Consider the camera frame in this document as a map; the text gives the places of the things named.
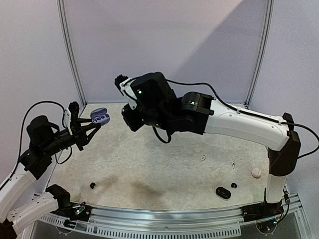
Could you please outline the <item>purple chrome earbud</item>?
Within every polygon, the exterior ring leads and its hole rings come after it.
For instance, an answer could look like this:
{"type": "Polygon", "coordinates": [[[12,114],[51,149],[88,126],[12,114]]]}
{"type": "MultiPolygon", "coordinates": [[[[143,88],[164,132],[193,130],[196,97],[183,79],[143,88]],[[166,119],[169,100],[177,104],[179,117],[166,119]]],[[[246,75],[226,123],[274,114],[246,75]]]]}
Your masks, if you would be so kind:
{"type": "Polygon", "coordinates": [[[97,118],[94,118],[94,119],[92,119],[92,122],[93,123],[100,123],[100,118],[99,117],[97,117],[97,118]]]}

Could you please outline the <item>purple earbud charging case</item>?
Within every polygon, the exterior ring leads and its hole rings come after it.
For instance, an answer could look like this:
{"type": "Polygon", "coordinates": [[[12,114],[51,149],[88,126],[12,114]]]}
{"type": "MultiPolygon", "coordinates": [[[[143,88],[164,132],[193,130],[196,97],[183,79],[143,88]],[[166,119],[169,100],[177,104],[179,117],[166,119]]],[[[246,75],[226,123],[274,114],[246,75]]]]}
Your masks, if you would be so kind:
{"type": "Polygon", "coordinates": [[[94,119],[99,117],[101,119],[100,124],[105,125],[110,121],[110,116],[107,114],[107,112],[108,111],[106,108],[95,109],[90,113],[90,118],[94,119]]]}

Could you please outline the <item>black oval charging case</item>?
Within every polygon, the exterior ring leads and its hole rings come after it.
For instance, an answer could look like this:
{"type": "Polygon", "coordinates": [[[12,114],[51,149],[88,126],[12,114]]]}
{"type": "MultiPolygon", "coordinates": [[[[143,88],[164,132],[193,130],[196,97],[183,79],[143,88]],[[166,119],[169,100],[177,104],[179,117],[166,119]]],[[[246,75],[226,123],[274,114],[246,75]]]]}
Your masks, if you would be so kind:
{"type": "Polygon", "coordinates": [[[217,196],[225,200],[228,200],[231,197],[231,192],[224,187],[217,187],[215,193],[217,196]]]}

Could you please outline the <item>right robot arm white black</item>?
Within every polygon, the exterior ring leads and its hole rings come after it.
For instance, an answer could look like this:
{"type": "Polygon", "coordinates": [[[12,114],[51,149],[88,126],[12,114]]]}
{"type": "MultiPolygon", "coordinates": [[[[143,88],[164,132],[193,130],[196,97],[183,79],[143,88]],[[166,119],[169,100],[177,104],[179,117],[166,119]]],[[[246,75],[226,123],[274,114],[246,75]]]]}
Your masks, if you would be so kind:
{"type": "Polygon", "coordinates": [[[176,132],[220,134],[267,147],[269,175],[265,201],[258,213],[268,217],[277,209],[287,176],[296,167],[301,142],[290,114],[267,116],[223,102],[216,94],[188,92],[177,97],[161,72],[129,78],[119,75],[115,85],[127,99],[122,116],[130,130],[149,125],[176,132]]]}

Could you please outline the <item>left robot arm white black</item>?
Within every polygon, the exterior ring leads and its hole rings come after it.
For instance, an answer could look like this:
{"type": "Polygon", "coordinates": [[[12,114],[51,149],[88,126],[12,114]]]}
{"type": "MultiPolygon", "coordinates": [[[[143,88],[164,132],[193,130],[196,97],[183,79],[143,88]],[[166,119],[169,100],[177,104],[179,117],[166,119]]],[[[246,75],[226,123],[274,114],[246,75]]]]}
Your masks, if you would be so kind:
{"type": "Polygon", "coordinates": [[[30,138],[28,150],[17,160],[17,166],[0,186],[0,237],[15,239],[22,230],[50,212],[70,216],[74,205],[70,194],[53,184],[36,199],[19,208],[13,204],[20,195],[45,173],[52,163],[52,156],[73,145],[83,150],[101,124],[91,119],[76,118],[71,129],[59,130],[59,126],[48,121],[47,116],[34,118],[26,130],[30,138]]]}

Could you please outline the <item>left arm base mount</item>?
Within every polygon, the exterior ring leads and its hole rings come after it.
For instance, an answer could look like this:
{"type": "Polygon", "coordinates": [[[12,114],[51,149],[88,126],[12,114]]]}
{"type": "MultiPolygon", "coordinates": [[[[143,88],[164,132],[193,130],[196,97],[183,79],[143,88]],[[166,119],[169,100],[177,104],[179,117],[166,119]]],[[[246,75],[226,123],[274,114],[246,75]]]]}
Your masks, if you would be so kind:
{"type": "Polygon", "coordinates": [[[82,203],[73,203],[64,208],[53,211],[52,213],[58,216],[62,216],[68,218],[70,221],[84,221],[88,222],[91,216],[93,207],[86,204],[86,202],[82,203]]]}

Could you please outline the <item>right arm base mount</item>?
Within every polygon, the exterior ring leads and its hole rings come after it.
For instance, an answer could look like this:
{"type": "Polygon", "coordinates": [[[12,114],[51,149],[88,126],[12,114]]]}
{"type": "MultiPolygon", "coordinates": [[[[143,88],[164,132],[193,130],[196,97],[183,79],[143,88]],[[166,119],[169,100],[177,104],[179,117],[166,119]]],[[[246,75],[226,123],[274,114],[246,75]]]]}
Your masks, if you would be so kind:
{"type": "Polygon", "coordinates": [[[244,222],[257,221],[276,215],[284,211],[282,203],[267,203],[266,201],[241,207],[244,222]]]}

